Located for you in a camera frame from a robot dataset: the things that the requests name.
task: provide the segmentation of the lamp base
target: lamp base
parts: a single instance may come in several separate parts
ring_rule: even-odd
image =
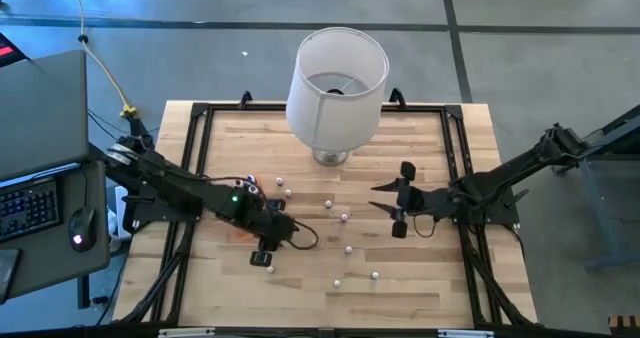
[[[336,167],[344,163],[349,157],[349,152],[329,153],[321,150],[312,151],[313,159],[325,167]]]

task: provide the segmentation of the concrete floor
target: concrete floor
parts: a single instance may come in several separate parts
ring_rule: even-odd
[[[4,0],[2,17],[77,17],[75,0]],[[640,0],[453,0],[459,24],[639,26]],[[446,24],[443,0],[84,0],[87,16],[140,20]],[[78,28],[2,26],[31,57],[79,49]],[[447,32],[369,32],[389,56],[388,87],[410,101],[460,102]],[[309,31],[93,28],[87,33],[149,128],[169,99],[285,99],[295,52]],[[528,149],[554,122],[586,135],[640,102],[638,35],[461,35],[474,102],[490,105],[503,160]],[[88,62],[89,106],[126,129],[121,104]],[[94,144],[111,139],[90,127]],[[603,253],[594,212],[576,172],[543,171],[521,183],[518,204],[527,270],[541,323],[607,331],[607,316],[640,313],[640,264],[587,273]],[[627,234],[640,225],[625,227]],[[92,276],[111,291],[122,260]],[[102,307],[78,311],[75,284],[0,307],[0,332],[94,324]],[[55,300],[61,306],[49,304]]]

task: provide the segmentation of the computer mouse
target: computer mouse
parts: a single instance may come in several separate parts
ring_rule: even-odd
[[[91,249],[96,241],[95,211],[90,207],[82,207],[71,214],[69,219],[69,241],[71,248],[77,252]]]

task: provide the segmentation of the white lampshade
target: white lampshade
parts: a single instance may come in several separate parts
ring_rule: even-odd
[[[314,152],[346,158],[378,128],[388,73],[384,50],[363,32],[327,28],[311,34],[296,57],[287,101],[291,131]]]

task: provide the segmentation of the wooden table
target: wooden table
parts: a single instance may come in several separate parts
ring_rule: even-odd
[[[178,164],[192,103],[167,102],[159,132],[157,150]],[[474,169],[499,165],[488,106],[462,107]],[[342,166],[326,168],[291,134],[284,112],[216,112],[205,174],[256,175],[273,198],[284,197],[285,189],[290,189],[293,196],[286,211],[316,229],[320,243],[311,251],[279,249],[273,255],[275,273],[269,274],[249,265],[256,247],[252,237],[204,214],[193,240],[180,325],[472,327],[460,239],[453,224],[441,222],[435,235],[424,239],[409,222],[407,238],[396,239],[391,237],[388,214],[367,203],[394,204],[393,193],[369,188],[398,176],[402,160],[418,168],[416,186],[445,186],[449,173],[443,144],[437,115],[383,113],[378,132],[367,145]],[[276,185],[276,177],[285,180],[284,187]],[[334,203],[331,209],[324,207],[326,200]],[[350,215],[347,223],[340,221],[342,213]],[[418,217],[418,229],[425,233],[432,224],[429,217]],[[134,237],[114,318],[130,312],[158,274],[167,226],[153,223]],[[517,240],[499,226],[487,227],[487,237],[496,279],[522,313],[535,321]],[[300,244],[310,239],[304,233],[296,236]],[[352,254],[345,254],[346,246],[353,247]],[[374,271],[380,274],[377,281],[370,279]],[[342,282],[340,288],[333,286],[336,279]],[[479,285],[488,317],[486,291]],[[170,282],[165,314],[172,286]]]

